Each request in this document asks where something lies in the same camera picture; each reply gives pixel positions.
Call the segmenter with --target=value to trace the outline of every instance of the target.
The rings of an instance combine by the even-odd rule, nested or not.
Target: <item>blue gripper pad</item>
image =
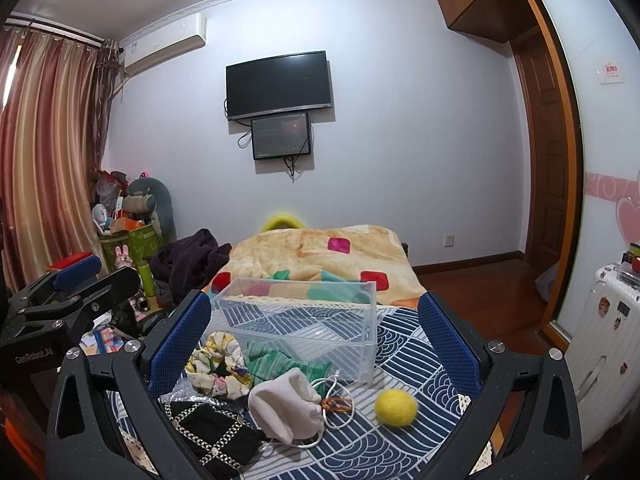
[[[74,263],[66,269],[59,270],[53,278],[53,288],[68,291],[94,277],[100,272],[102,262],[98,256],[91,256]]]
[[[438,303],[427,292],[418,301],[418,321],[459,394],[480,394],[480,365]]]
[[[158,336],[158,333],[162,337],[158,350],[148,360],[147,387],[154,398],[174,389],[175,382],[210,320],[209,297],[204,292],[192,290],[174,313],[161,321],[166,324],[153,328],[147,339]]]

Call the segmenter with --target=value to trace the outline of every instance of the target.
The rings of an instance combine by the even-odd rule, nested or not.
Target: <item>air conditioner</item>
[[[151,68],[167,59],[206,44],[205,19],[201,12],[165,25],[127,45],[124,70],[128,75]]]

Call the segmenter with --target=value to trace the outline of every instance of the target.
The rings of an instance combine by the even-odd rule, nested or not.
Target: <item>dark purple clothing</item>
[[[156,280],[169,283],[177,306],[193,288],[202,288],[229,261],[231,244],[218,246],[208,229],[161,248],[149,266]]]

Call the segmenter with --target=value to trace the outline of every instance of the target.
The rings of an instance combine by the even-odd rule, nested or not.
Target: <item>wooden door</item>
[[[568,197],[564,114],[556,74],[539,30],[515,41],[529,118],[531,202],[526,260],[541,272],[560,259]]]

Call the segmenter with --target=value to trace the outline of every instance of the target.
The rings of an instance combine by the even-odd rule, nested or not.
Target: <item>curtain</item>
[[[111,113],[111,94],[120,69],[118,60],[118,43],[105,40],[98,52],[95,63],[93,91],[89,116],[91,123],[91,142],[94,170],[100,170],[102,156],[107,144],[109,116]]]
[[[11,63],[14,62],[21,35],[22,31],[18,28],[0,27],[0,116],[2,115],[6,76],[9,73]]]
[[[89,116],[98,50],[27,33],[0,117],[2,254],[20,290],[71,253],[101,254],[90,211],[93,141]]]

